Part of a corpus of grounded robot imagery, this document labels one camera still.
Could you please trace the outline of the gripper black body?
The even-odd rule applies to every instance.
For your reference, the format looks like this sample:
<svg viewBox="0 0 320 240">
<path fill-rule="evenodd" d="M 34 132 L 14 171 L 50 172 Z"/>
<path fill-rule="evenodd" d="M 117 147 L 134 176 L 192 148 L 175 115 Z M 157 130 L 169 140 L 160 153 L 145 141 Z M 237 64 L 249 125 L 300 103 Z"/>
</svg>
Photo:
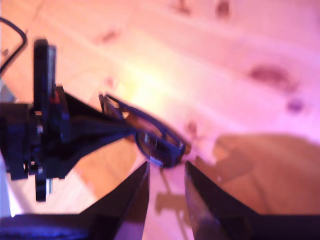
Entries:
<svg viewBox="0 0 320 240">
<path fill-rule="evenodd" d="M 44 141 L 55 95 L 56 48 L 46 39 L 33 46 L 33 103 L 1 103 L 0 151 L 11 180 L 35 176 L 35 199 L 46 201 Z"/>
</svg>

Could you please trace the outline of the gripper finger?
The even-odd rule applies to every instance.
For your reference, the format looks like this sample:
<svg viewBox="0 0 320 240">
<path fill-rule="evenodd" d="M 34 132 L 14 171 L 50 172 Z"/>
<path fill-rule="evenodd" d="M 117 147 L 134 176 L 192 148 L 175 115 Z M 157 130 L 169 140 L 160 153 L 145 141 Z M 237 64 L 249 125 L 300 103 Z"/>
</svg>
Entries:
<svg viewBox="0 0 320 240">
<path fill-rule="evenodd" d="M 185 199 L 194 239 L 253 240 L 258 214 L 224 191 L 191 162 L 185 163 Z"/>
<path fill-rule="evenodd" d="M 64 91 L 55 89 L 50 99 L 50 127 L 58 132 L 63 143 L 70 143 L 83 137 L 128 135 L 133 131 L 129 124 L 109 117 Z"/>
<path fill-rule="evenodd" d="M 132 131 L 85 135 L 70 143 L 60 140 L 46 149 L 46 178 L 64 179 L 79 160 L 92 152 L 132 135 Z"/>
<path fill-rule="evenodd" d="M 81 212 L 89 240 L 141 240 L 150 199 L 150 164 L 142 163 L 114 190 Z"/>
</svg>

